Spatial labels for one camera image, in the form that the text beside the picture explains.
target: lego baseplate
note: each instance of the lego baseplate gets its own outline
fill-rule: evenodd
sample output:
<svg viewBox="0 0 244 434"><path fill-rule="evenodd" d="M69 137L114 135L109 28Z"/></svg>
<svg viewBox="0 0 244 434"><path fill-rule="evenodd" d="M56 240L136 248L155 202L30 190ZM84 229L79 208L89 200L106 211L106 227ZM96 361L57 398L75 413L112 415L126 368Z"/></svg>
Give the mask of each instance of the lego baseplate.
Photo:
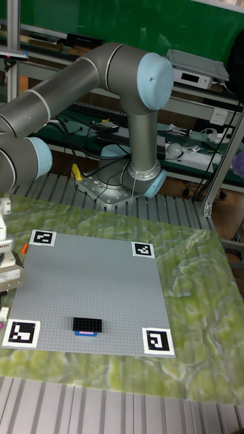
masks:
<svg viewBox="0 0 244 434"><path fill-rule="evenodd" d="M29 321L38 350L174 356L151 244L41 231L30 241L5 346L33 348L21 326ZM101 319L102 332L76 336L74 317Z"/></svg>

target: electronic device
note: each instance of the electronic device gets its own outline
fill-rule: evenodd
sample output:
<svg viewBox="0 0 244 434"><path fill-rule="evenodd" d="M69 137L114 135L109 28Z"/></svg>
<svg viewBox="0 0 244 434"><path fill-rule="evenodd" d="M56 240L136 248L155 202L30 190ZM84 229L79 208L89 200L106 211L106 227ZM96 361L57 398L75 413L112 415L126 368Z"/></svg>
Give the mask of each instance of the electronic device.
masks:
<svg viewBox="0 0 244 434"><path fill-rule="evenodd" d="M114 133L119 131L119 126L112 122L92 122L91 128L98 133Z"/></svg>
<svg viewBox="0 0 244 434"><path fill-rule="evenodd" d="M7 50L4 48L0 49L0 58L6 59L6 60L21 60L27 61L28 60L28 53L22 52L22 51L14 51L14 50Z"/></svg>
<svg viewBox="0 0 244 434"><path fill-rule="evenodd" d="M178 83L208 89L214 79L229 80L222 62L173 49L167 51L167 58L174 67L174 80Z"/></svg>
<svg viewBox="0 0 244 434"><path fill-rule="evenodd" d="M57 45L61 40L49 35L42 35L41 33L30 33L30 39L28 42L31 43L32 41Z"/></svg>
<svg viewBox="0 0 244 434"><path fill-rule="evenodd" d="M213 78L207 75L196 74L184 69L174 68L174 81L177 83L188 84L199 87L200 89L209 89L213 83Z"/></svg>
<svg viewBox="0 0 244 434"><path fill-rule="evenodd" d="M95 48L99 47L105 42L105 39L93 38L87 35L82 35L81 33L68 33L66 44L70 47L78 45L81 47Z"/></svg>

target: cable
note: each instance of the cable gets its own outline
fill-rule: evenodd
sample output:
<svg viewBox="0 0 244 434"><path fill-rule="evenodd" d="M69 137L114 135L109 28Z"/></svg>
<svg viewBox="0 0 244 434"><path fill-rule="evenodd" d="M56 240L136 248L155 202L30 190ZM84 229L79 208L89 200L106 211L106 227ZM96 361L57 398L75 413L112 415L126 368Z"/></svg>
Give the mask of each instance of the cable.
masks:
<svg viewBox="0 0 244 434"><path fill-rule="evenodd" d="M115 143L116 146L118 146L123 152L125 152L125 154L131 156L130 152L127 152L119 143Z"/></svg>
<svg viewBox="0 0 244 434"><path fill-rule="evenodd" d="M226 90L227 90L230 94L232 94L232 95L235 94L234 92L232 92L231 90L229 90L229 89L227 88L227 86L226 86L226 84L225 84L225 82L224 82L223 80L220 80L220 85L224 86L224 87L226 88Z"/></svg>
<svg viewBox="0 0 244 434"><path fill-rule="evenodd" d="M67 127L66 127L66 125L65 125L65 123L63 121L60 122L60 125L63 126L64 130L59 125L57 125L56 123L49 122L48 125L51 125L51 126L57 128L58 130L60 130L64 134L64 136L66 138L66 141L68 142L68 144L71 147L71 150L74 150L73 143L70 140L70 132L67 129ZM82 150L82 152L84 152L84 154L87 154L87 155L89 155L89 157L95 158L97 160L109 161L109 160L114 160L115 159L114 157L103 157L101 155L93 154L93 153L89 152L87 149L85 149L83 146L80 146L80 145L77 145L77 144L75 146L79 147L79 150Z"/></svg>
<svg viewBox="0 0 244 434"><path fill-rule="evenodd" d="M73 134L79 133L82 129L82 127L79 127L77 130L70 132L70 135L73 136Z"/></svg>
<svg viewBox="0 0 244 434"><path fill-rule="evenodd" d="M57 128L57 130L59 130L59 131L61 131L63 134L65 134L65 133L64 133L64 130L62 130L62 128L61 128L59 125L56 125L55 123L51 123L50 125L52 125L53 127ZM75 150L74 150L72 144L71 144L71 143L69 143L69 144L70 144L70 147L71 147L72 154L73 154L74 157L75 157L74 160L75 160L75 162L77 162L77 155L76 155L76 153L75 153ZM100 170L103 170L103 169L105 169L106 167L108 167L108 166L110 166L110 165L112 165L112 164L114 164L114 163L116 163L116 162L118 162L118 161L120 161L120 160L124 160L124 159L127 159L127 158L128 158L127 155L123 155L122 157L117 157L117 158L106 158L106 159L110 160L109 163L107 163L107 164L105 164L104 166L102 166L102 167L100 167L100 168L94 170L93 172L88 173L87 175L86 175L86 174L85 174L85 173L84 173L80 168L79 168L79 171L80 171L81 175L82 175L84 178L89 178L90 176L93 176L93 175L97 174Z"/></svg>
<svg viewBox="0 0 244 434"><path fill-rule="evenodd" d="M117 175L119 175L120 173L125 173L125 169L126 169L126 167L128 166L128 163L129 162L127 162L127 164L125 165L125 167L122 169L122 170L120 170L119 172L117 172L116 174L114 174L114 175L111 175L109 178L108 178L108 180L107 180L107 182L104 182L104 184L106 184L106 188L96 197L96 201L98 200L98 198L100 197L100 196L102 196L104 193L105 193L105 191L107 190L107 188L108 188L108 181L111 179L111 178L114 178L115 176L117 176Z"/></svg>
<svg viewBox="0 0 244 434"><path fill-rule="evenodd" d="M238 109L238 107L240 106L240 103L241 103L241 101L239 101L239 103L238 103L238 105L237 105L237 108L236 108L235 112L233 113L233 116L232 116L232 118L231 118L231 120L230 120L230 122L229 122L229 124L228 124L228 127L231 126L232 121L233 121L233 119L235 118L235 115L237 114L237 109ZM208 169L209 169L209 167L211 166L211 163L212 163L212 161L213 161L213 159L214 159L216 153L218 152L218 149L219 149L220 145L222 144L222 142L223 142L223 140L224 140L224 138L225 138L225 136L226 136L226 134L227 134L227 131L228 131L228 128L226 128L225 133L224 133L223 136L221 137L220 143L218 144L216 150L213 152L213 155L211 156L211 159L210 159L209 165L207 166L207 169L205 170L204 175L203 175L203 177L202 177L202 179L201 179L201 181L200 181L200 183L199 183L199 185L198 185L198 187L197 187L197 189L196 189L194 195L193 195L192 198L191 198L192 201L193 201L196 197L200 197L200 196L204 193L205 189L209 186L209 184L211 183L211 181L213 180L214 175L215 175L215 172L216 172L216 169L215 169L215 170L213 171L213 173L211 174L209 180L207 180L207 182L206 182L206 183L202 186L202 188L200 189L200 187L201 187L201 185L203 184L203 181L204 181L204 179L205 179L205 175L207 174Z"/></svg>
<svg viewBox="0 0 244 434"><path fill-rule="evenodd" d="M63 176L66 175L67 171L69 170L69 168L71 167L71 171L72 171L72 166L75 163L75 158L73 159L73 161L68 165L68 167L66 168L66 170L63 173Z"/></svg>
<svg viewBox="0 0 244 434"><path fill-rule="evenodd" d="M210 130L212 133L213 133L214 131L217 132L217 130L216 130L215 128L205 128L204 130L200 131L200 134L203 134L203 133L205 133L205 132L208 131L208 130Z"/></svg>
<svg viewBox="0 0 244 434"><path fill-rule="evenodd" d="M88 136L89 136L89 132L90 132L90 130L91 130L91 127L88 128L88 130L87 130L87 136L86 136L86 138L85 138L85 144L84 144L84 147L85 147L86 149L87 149L87 139L88 139ZM89 155L87 155L87 153L86 153L86 154L85 154L85 171L87 171L88 160L89 160Z"/></svg>
<svg viewBox="0 0 244 434"><path fill-rule="evenodd" d="M136 177L135 177L134 182L133 182L133 189L132 189L132 194L131 194L131 203L130 203L130 207L129 207L130 209L132 207L132 201L133 201L135 186L136 186Z"/></svg>
<svg viewBox="0 0 244 434"><path fill-rule="evenodd" d="M81 191L81 190L78 189L78 186L77 186L76 183L75 183L75 179L76 179L76 178L75 178L75 174L74 174L74 172L73 172L72 169L71 169L71 172L73 173L73 178L74 178L74 188L75 188L75 190L78 191L79 193L83 193L84 195L88 196L88 197L93 201L93 203L95 203L95 202L96 202L96 199L95 199L95 200L92 199L92 196L88 195L88 193L87 193L86 191Z"/></svg>
<svg viewBox="0 0 244 434"><path fill-rule="evenodd" d="M79 119L77 119L77 118L74 117L74 116L67 115L66 113L63 113L63 116L70 117L70 118L73 119L74 121L79 122L79 123L82 123L82 125L86 125L87 127L90 127L90 126L91 126L91 125L89 125L89 124L86 123L86 122L80 121Z"/></svg>

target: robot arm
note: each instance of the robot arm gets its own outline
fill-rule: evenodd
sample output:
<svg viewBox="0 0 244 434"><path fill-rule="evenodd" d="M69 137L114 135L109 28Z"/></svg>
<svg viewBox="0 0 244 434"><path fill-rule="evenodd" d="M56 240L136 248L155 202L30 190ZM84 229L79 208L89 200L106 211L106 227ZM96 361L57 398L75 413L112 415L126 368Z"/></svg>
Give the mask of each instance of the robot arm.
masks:
<svg viewBox="0 0 244 434"><path fill-rule="evenodd" d="M25 138L96 87L120 96L128 113L131 162L123 183L144 194L161 186L156 157L157 110L174 84L168 60L127 45L109 43L80 57L51 79L0 108L0 191L48 172L52 155L40 139Z"/></svg>

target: black cable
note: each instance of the black cable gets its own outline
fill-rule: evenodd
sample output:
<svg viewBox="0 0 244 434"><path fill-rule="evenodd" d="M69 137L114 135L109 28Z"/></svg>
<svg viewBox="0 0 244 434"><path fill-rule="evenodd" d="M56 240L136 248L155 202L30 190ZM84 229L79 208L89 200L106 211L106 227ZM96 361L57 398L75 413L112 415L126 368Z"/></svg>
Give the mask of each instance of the black cable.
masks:
<svg viewBox="0 0 244 434"><path fill-rule="evenodd" d="M58 128L62 133L65 133L65 134L66 134L66 135L65 135L65 137L66 137L66 141L68 142L68 144L70 145L70 147L73 148L73 145L74 145L74 144L71 143L71 140L70 140L70 132L69 132L69 130L67 129L67 127L66 127L65 124L64 124L64 130L62 130L62 128L60 128L59 125L57 125L57 124L55 124L55 123L52 123L52 122L49 122L48 125L55 126L55 127ZM109 160L114 160L114 159L115 159L114 157L103 157L103 156L101 156L101 155L93 154L93 153L89 152L87 149L85 149L83 146L80 146L80 145L78 145L78 144L75 144L75 146L79 147L79 150L82 150L82 152L84 152L84 154L87 154L87 155L89 155L89 157L95 158L95 159L97 159L97 160L105 160L105 161L109 161Z"/></svg>
<svg viewBox="0 0 244 434"><path fill-rule="evenodd" d="M85 144L84 144L85 149L87 149L87 139L88 139L90 130L91 130L91 127L89 127L88 130L87 130L87 136L85 138ZM89 160L89 155L87 155L87 153L86 153L85 154L85 171L87 171L88 160Z"/></svg>
<svg viewBox="0 0 244 434"><path fill-rule="evenodd" d="M68 133L68 134L71 134L70 132L69 132L69 130L68 130L68 128L66 127L66 125L65 125L65 122L63 121L63 120L61 120L61 119L59 119L58 117L56 117L55 119L57 119L59 122L60 122L60 125L62 125L62 127L64 128L64 130L66 131L66 133ZM90 129L92 129L92 125L89 125L89 129L88 129L88 132L87 132L87 135L86 135L86 139L85 139L85 144L84 144L84 147L86 147L86 144L87 144L87 139L88 139L88 136L89 136L89 131L90 131ZM123 151L123 152L125 152L126 154L128 154L128 155L130 155L130 153L128 153L125 149L123 149L123 147L119 144L119 143L116 143L116 145ZM101 159L111 159L112 157L102 157Z"/></svg>
<svg viewBox="0 0 244 434"><path fill-rule="evenodd" d="M53 127L57 128L57 130L61 131L62 134L65 134L64 130L62 130L62 128L59 125L57 125L56 123L51 123L50 125L52 125ZM77 162L77 155L75 153L75 150L74 150L72 144L71 143L69 143L69 144L70 144L70 148L71 148L72 154L75 157L74 160L75 160L75 162ZM127 155L123 155L122 157L113 158L113 160L112 160L112 158L108 158L108 160L112 160L112 161L110 161L109 163L105 164L104 166L102 166L102 167L94 170L93 172L90 172L88 175L86 175L80 168L79 168L79 171L80 171L81 175L84 178L89 178L90 176L93 176L93 175L97 174L100 170L103 170L106 167L108 167L108 166L110 166L110 165L112 165L112 164L114 164L114 163L116 163L116 162L118 162L120 160L124 160L124 159L127 159L127 158L128 158Z"/></svg>
<svg viewBox="0 0 244 434"><path fill-rule="evenodd" d="M196 198L196 197L200 197L200 196L204 193L205 189L209 186L209 184L211 183L211 181L212 181L213 178L214 178L214 175L215 175L215 172L216 172L217 168L213 171L213 173L211 174L210 178L207 180L207 182L206 182L206 183L202 186L202 188L200 189L200 187L201 187L201 185L203 184L203 181L204 181L204 179L205 179L205 175L207 174L208 169L209 169L209 167L211 166L211 163L212 163L212 161L213 161L213 159L214 159L216 153L218 152L218 149L219 149L220 145L222 144L222 142L223 142L223 140L224 140L224 138L225 138L225 136L226 136L226 134L227 134L228 128L231 127L232 121L233 121L233 119L235 118L235 115L237 114L237 109L238 109L238 107L240 106L240 103L241 103L241 101L238 102L237 108L235 109L235 111L234 111L234 113L233 113L233 116L232 116L232 118L231 118L231 120L230 120L230 122L229 122L229 124L228 124L228 126L227 126L227 128L226 128L226 131L225 131L225 133L223 134L223 136L221 137L220 143L218 144L216 150L213 152L213 155L212 155L212 157L211 157L211 159L210 159L209 165L207 166L207 169L205 170L204 175L203 175L203 177L202 177L202 179L201 179L201 181L200 181L200 183L199 183L199 185L198 185L198 187L197 187L197 189L196 189L194 195L193 195L192 198L191 198L192 201L194 200L194 198Z"/></svg>
<svg viewBox="0 0 244 434"><path fill-rule="evenodd" d="M82 129L83 129L83 128L80 127L80 128L78 128L77 130L70 132L70 135L73 136L74 134L79 133L80 131L82 131Z"/></svg>
<svg viewBox="0 0 244 434"><path fill-rule="evenodd" d="M109 178L108 178L108 180L107 180L107 182L104 182L104 184L106 184L106 188L96 197L96 201L98 200L98 198L100 197L100 196L102 196L104 193L105 193L105 191L107 190L107 188L108 188L108 181L111 179L111 178L114 178L114 176L117 176L117 175L119 175L119 174L121 174L121 173L124 173L125 172L125 169L126 169L126 167L128 166L128 163L125 165L125 167L122 169L122 170L120 170L119 172L117 172L116 174L114 174L114 175L111 175Z"/></svg>
<svg viewBox="0 0 244 434"><path fill-rule="evenodd" d="M91 125L89 125L89 124L86 123L86 122L80 121L79 119L77 119L77 118L74 117L74 116L67 115L66 113L63 113L63 116L70 117L70 118L73 119L74 121L79 122L79 123L82 123L83 125L86 125L87 127L90 127L90 126L91 126Z"/></svg>
<svg viewBox="0 0 244 434"><path fill-rule="evenodd" d="M72 171L72 166L75 163L75 158L73 159L73 161L68 165L68 167L65 169L63 176L66 175L67 171L69 170L69 168L71 167L71 171Z"/></svg>
<svg viewBox="0 0 244 434"><path fill-rule="evenodd" d="M100 167L99 169L96 169L96 170L94 170L93 172L90 172L88 175L85 175L83 172L81 172L81 175L84 177L84 178L89 178L90 176L93 176L93 175L95 175L95 174L97 174L100 170L103 170L103 169L105 169L106 167L108 167L108 166L110 166L110 165L112 165L112 164L115 164L115 163L117 163L118 161L121 161L121 160L126 160L128 158L128 156L127 155L123 155L121 158L116 158L116 159L114 159L113 161L110 161L110 163L107 163L107 164L105 164L105 165L103 165L102 167Z"/></svg>
<svg viewBox="0 0 244 434"><path fill-rule="evenodd" d="M60 125L63 127L64 131L68 134L68 136L71 136L73 134L73 133L69 132L67 126L65 125L65 122L62 119L59 119L58 117L55 117L54 119L56 119L60 123ZM84 139L84 137L85 137L85 144L84 144L84 146L86 146L86 144L87 144L87 139L88 139L88 136L89 136L90 129L91 129L91 127L88 128L86 136L82 137L82 139Z"/></svg>
<svg viewBox="0 0 244 434"><path fill-rule="evenodd" d="M73 117L73 116L70 116L70 115L67 115L68 117L70 117L71 119L74 119L75 121L77 121L77 122L80 122L77 118L75 118L75 117ZM89 131L90 131L90 129L92 129L92 125L88 125L88 123L85 123L85 122L81 122L81 123L83 123L84 125L86 125L87 127L89 127L89 129L88 129L88 133L89 133ZM73 133L70 133L69 131L68 131L68 129L67 129L67 127L66 127L66 131L69 133L69 134L74 134L75 132L73 132ZM123 151L123 152L125 152L126 154L128 154L128 155L130 155L130 153L129 152L127 152L125 149L123 149L123 147L119 144L119 143L116 143L116 145Z"/></svg>
<svg viewBox="0 0 244 434"><path fill-rule="evenodd" d="M73 178L74 178L74 188L75 188L75 190L78 191L79 193L83 193L84 195L88 196L88 197L92 200L92 202L95 203L95 202L96 202L96 199L95 199L95 200L92 199L92 196L88 195L88 193L87 193L86 191L81 191L81 190L78 189L78 186L77 186L76 183L75 183L76 178L75 178L75 174L74 174L72 168L71 168L71 172L73 173Z"/></svg>
<svg viewBox="0 0 244 434"><path fill-rule="evenodd" d="M85 148L87 147L87 139L88 139L89 132L90 132L91 128L92 128L92 127L89 127L89 128L88 128L88 131L87 131L87 135L86 135L85 143L84 143L84 147L85 147Z"/></svg>
<svg viewBox="0 0 244 434"><path fill-rule="evenodd" d="M131 156L131 153L128 152L128 151L126 151L126 150L122 147L122 145L120 145L119 143L116 142L116 140L114 141L113 144L116 144L116 146L118 146L118 147L119 147L123 152L125 152L125 154Z"/></svg>

